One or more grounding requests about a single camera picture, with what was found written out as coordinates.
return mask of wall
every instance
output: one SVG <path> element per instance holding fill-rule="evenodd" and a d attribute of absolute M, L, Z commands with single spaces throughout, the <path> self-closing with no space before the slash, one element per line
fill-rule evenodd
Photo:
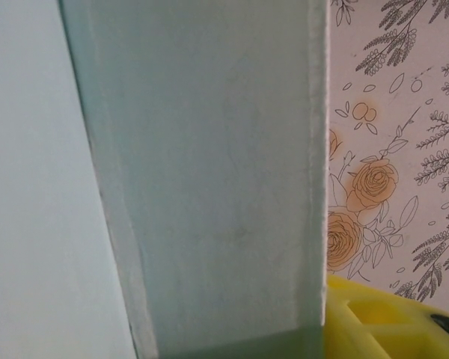
<path fill-rule="evenodd" d="M 143 357 L 226 346 L 249 358 L 297 343 L 286 355 L 300 358 L 304 342 L 318 358 L 320 1 L 87 0 L 63 9 Z M 258 341 L 236 349 L 246 340 Z"/>
<path fill-rule="evenodd" d="M 449 310 L 449 1 L 329 2 L 328 269 Z"/>
<path fill-rule="evenodd" d="M 134 358 L 58 6 L 0 1 L 0 358 Z"/>

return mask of light blue wall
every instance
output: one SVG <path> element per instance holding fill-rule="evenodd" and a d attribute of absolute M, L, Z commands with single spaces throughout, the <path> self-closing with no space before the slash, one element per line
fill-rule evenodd
<path fill-rule="evenodd" d="M 58 6 L 0 1 L 0 359 L 134 357 Z"/>
<path fill-rule="evenodd" d="M 144 356 L 319 328 L 324 4 L 62 3 Z"/>

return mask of wallpaper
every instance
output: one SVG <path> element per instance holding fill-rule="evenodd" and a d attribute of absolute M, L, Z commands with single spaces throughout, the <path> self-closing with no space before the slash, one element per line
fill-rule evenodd
<path fill-rule="evenodd" d="M 328 271 L 449 311 L 449 0 L 331 0 Z"/>

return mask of yellow object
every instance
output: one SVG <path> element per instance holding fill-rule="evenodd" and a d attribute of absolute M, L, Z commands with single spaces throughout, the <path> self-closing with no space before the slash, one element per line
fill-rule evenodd
<path fill-rule="evenodd" d="M 449 334 L 417 301 L 328 276 L 326 359 L 449 359 Z"/>

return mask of orange rose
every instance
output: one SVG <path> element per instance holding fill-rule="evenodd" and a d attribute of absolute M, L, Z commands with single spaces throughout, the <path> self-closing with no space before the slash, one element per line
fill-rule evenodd
<path fill-rule="evenodd" d="M 362 228 L 355 213 L 346 207 L 329 207 L 328 270 L 340 271 L 359 251 Z"/>
<path fill-rule="evenodd" d="M 329 159 L 332 159 L 332 156 L 335 154 L 337 147 L 340 144 L 337 142 L 337 136 L 335 132 L 330 129 L 329 130 Z"/>
<path fill-rule="evenodd" d="M 396 168 L 389 164 L 388 159 L 367 163 L 352 180 L 347 209 L 360 212 L 376 208 L 393 194 L 398 179 Z"/>

